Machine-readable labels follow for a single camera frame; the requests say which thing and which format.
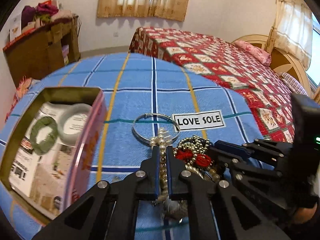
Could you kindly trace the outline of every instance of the jewelry pile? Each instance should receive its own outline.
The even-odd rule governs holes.
[[[166,153],[165,150],[168,145],[172,144],[171,136],[166,135],[168,131],[164,128],[160,128],[158,135],[152,137],[150,140],[151,149],[158,145],[160,150],[160,186],[161,186],[161,195],[158,197],[159,201],[164,201],[168,193],[168,179],[167,179],[167,166],[166,166]]]
[[[205,154],[210,146],[213,146],[213,143],[209,140],[193,135],[182,139],[174,149],[173,155],[185,162],[188,171],[199,175],[202,179],[216,182],[220,179],[220,175],[214,168],[214,161]],[[206,171],[209,172],[211,178],[205,173]]]

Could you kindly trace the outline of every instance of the pink pillow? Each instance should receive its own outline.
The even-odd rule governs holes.
[[[255,47],[246,41],[235,41],[235,45],[243,49],[245,52],[248,52],[249,54],[254,56],[264,66],[270,66],[271,55],[268,52],[258,47]]]

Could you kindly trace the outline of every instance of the blue plaid bedsheet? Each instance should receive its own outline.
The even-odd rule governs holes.
[[[15,123],[26,107],[44,87],[51,86],[100,87],[105,94],[107,109],[112,111],[103,149],[102,172],[98,172],[101,135],[93,158],[88,188],[96,179],[109,182],[123,179],[139,169],[141,161],[151,156],[149,147],[138,142],[132,132],[132,121],[144,113],[166,115],[221,110],[226,127],[206,130],[212,141],[223,140],[241,145],[262,138],[254,117],[244,99],[236,92],[218,86],[200,75],[141,54],[110,54],[82,59],[70,64],[36,84],[17,104],[0,133],[0,159]],[[168,124],[137,124],[138,132],[145,137],[154,136],[157,129]],[[178,141],[201,131],[181,132]],[[0,183],[0,206],[22,239],[31,239],[42,226],[30,217]],[[160,207],[140,202],[135,239],[174,240],[189,239],[188,219],[180,225],[164,220]]]

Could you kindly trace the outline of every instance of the yellow stripe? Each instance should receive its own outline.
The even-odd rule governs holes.
[[[61,86],[62,82],[63,82],[63,81],[66,79],[66,77],[79,65],[80,62],[81,62],[81,60],[78,61],[78,62],[68,71],[68,73],[65,74],[65,75],[60,79],[60,81],[59,81],[59,83],[58,83],[58,87]]]
[[[13,228],[15,228],[15,224],[14,224],[14,220],[13,220],[13,210],[14,210],[15,204],[16,204],[15,201],[12,200],[11,205],[10,205],[10,222],[11,222],[11,226]]]
[[[130,56],[130,53],[128,53],[127,57],[125,58],[125,61],[124,61],[123,65],[122,65],[122,68],[121,68],[121,70],[120,70],[120,72],[118,74],[118,77],[117,77],[117,80],[116,80],[116,84],[115,84],[115,86],[113,88],[113,93],[112,93],[112,96],[111,96],[111,99],[110,99],[109,108],[107,109],[106,121],[110,121],[112,108],[113,108],[113,104],[115,102],[115,97],[116,97],[116,93],[117,93],[118,86],[119,86],[119,83],[120,83],[120,79],[121,79],[121,76],[123,74],[124,68],[127,65],[129,56]],[[105,123],[104,127],[103,127],[102,138],[101,138],[100,149],[99,149],[98,171],[97,171],[97,176],[96,176],[96,182],[101,180],[102,162],[103,162],[103,157],[104,157],[104,147],[106,145],[108,127],[109,127],[109,124]]]
[[[184,70],[184,68],[181,68],[181,70],[184,73],[184,75],[186,76],[188,88],[190,90],[190,94],[191,94],[191,98],[192,98],[192,102],[193,102],[193,105],[195,107],[195,110],[196,110],[196,112],[200,112],[200,109],[199,109],[199,106],[198,106],[198,103],[197,103],[197,98],[196,98],[195,92],[193,91],[190,78],[189,78],[188,74],[186,73],[186,71]],[[207,132],[205,130],[201,130],[201,132],[202,132],[202,138],[206,139],[207,138]]]

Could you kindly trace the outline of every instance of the purple cloth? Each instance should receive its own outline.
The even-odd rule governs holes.
[[[25,6],[21,13],[21,29],[28,25],[28,22],[32,22],[35,16],[36,9],[31,6]]]
[[[38,14],[49,14],[50,16],[55,15],[59,9],[51,4],[39,3],[37,6]]]

